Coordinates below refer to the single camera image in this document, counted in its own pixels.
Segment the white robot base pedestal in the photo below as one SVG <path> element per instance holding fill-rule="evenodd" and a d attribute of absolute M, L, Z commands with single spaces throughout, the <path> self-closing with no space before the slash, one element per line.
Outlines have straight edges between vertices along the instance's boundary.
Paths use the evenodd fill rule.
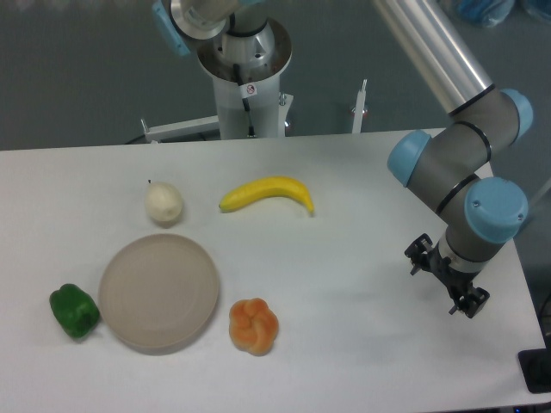
<path fill-rule="evenodd" d="M 294 96 L 281 91 L 281 76 L 243 84 L 213 77 L 220 138 L 281 138 Z"/>

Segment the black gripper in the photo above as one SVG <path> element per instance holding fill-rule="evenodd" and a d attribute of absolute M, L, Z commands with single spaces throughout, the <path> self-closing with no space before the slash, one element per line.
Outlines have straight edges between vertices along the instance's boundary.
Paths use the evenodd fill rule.
<path fill-rule="evenodd" d="M 464 271 L 466 262 L 451 249 L 446 238 L 433 246 L 431 238 L 423 233 L 407 247 L 405 256 L 412 265 L 410 275 L 430 272 L 446 287 L 454 302 L 450 315 L 459 311 L 473 318 L 489 300 L 487 290 L 473 286 L 476 273 Z"/>

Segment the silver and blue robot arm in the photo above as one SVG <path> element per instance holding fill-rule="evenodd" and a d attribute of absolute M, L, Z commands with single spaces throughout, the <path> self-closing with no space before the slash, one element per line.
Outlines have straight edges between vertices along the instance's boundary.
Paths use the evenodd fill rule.
<path fill-rule="evenodd" d="M 518 185 L 477 172 L 526 133 L 533 110 L 522 94 L 495 87 L 436 2 L 379 1 L 376 8 L 452 120 L 436 136 L 408 133 L 388 157 L 393 176 L 447 226 L 437 243 L 423 235 L 405 254 L 414 271 L 444 284 L 453 311 L 473 317 L 489 299 L 474 277 L 529 211 Z M 292 46 L 260 2 L 156 1 L 152 17 L 174 53 L 195 53 L 212 78 L 222 138 L 284 135 L 279 77 Z"/>

